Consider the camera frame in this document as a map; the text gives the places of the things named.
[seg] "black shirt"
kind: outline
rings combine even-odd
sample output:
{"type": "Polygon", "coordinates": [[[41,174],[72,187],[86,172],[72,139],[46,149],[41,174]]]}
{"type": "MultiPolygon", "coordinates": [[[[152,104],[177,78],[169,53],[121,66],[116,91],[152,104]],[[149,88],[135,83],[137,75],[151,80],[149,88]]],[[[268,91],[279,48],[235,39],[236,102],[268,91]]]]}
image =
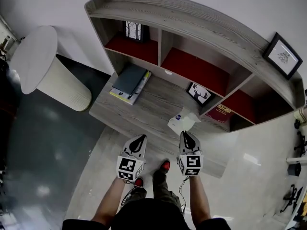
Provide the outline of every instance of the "black shirt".
{"type": "MultiPolygon", "coordinates": [[[[98,222],[69,219],[62,230],[106,230],[98,222]]],[[[152,198],[126,204],[114,217],[112,230],[189,230],[177,206],[152,198]]],[[[197,230],[230,230],[226,221],[215,218],[203,221],[197,230]]]]}

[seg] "red shelf backing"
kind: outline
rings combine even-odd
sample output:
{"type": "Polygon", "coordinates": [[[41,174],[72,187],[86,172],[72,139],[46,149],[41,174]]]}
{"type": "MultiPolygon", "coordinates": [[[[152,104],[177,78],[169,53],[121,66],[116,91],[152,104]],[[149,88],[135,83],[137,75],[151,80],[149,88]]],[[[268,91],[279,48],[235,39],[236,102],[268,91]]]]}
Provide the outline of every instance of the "red shelf backing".
{"type": "Polygon", "coordinates": [[[221,104],[256,123],[255,100],[243,91],[237,90],[221,104]]]}
{"type": "Polygon", "coordinates": [[[125,38],[122,34],[116,34],[105,48],[158,65],[158,42],[153,40],[138,43],[125,38]]]}
{"type": "Polygon", "coordinates": [[[172,48],[161,67],[186,77],[221,96],[226,95],[229,74],[193,55],[172,48]]]}

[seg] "white cylindrical stool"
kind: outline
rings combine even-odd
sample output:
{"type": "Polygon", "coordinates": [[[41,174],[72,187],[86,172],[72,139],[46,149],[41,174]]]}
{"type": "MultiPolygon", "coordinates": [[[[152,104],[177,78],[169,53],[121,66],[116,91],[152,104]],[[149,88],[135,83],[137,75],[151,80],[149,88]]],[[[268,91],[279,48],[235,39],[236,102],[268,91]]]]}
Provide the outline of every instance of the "white cylindrical stool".
{"type": "Polygon", "coordinates": [[[18,46],[10,68],[17,71],[23,93],[39,89],[73,110],[84,111],[92,94],[56,58],[57,48],[56,30],[51,26],[38,27],[18,46]]]}

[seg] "gray pants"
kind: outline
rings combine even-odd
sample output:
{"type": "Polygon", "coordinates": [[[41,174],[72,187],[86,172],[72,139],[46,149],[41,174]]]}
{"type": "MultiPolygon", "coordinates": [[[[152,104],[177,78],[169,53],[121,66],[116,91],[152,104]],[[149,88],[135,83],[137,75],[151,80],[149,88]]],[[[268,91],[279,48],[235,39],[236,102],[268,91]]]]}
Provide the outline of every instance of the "gray pants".
{"type": "MultiPolygon", "coordinates": [[[[174,204],[179,208],[180,212],[182,212],[179,197],[177,197],[173,192],[170,192],[168,190],[166,183],[166,175],[160,170],[157,170],[153,175],[153,198],[161,200],[163,202],[174,204]]],[[[132,191],[129,198],[127,198],[124,205],[133,201],[146,198],[146,194],[147,192],[144,188],[136,188],[132,191]]]]}

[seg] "person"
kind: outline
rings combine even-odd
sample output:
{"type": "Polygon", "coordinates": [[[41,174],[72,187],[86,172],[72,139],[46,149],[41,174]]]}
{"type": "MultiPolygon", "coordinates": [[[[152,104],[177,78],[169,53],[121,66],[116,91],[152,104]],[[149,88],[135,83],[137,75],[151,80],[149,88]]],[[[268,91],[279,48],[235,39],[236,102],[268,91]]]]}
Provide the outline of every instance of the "person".
{"type": "MultiPolygon", "coordinates": [[[[189,230],[182,215],[179,198],[168,190],[166,174],[170,161],[166,160],[153,174],[153,199],[146,198],[142,178],[134,183],[134,190],[117,213],[125,181],[115,178],[91,221],[68,219],[62,230],[189,230]]],[[[189,178],[190,210],[197,230],[230,230],[222,218],[211,219],[209,203],[199,176],[189,178]]]]}

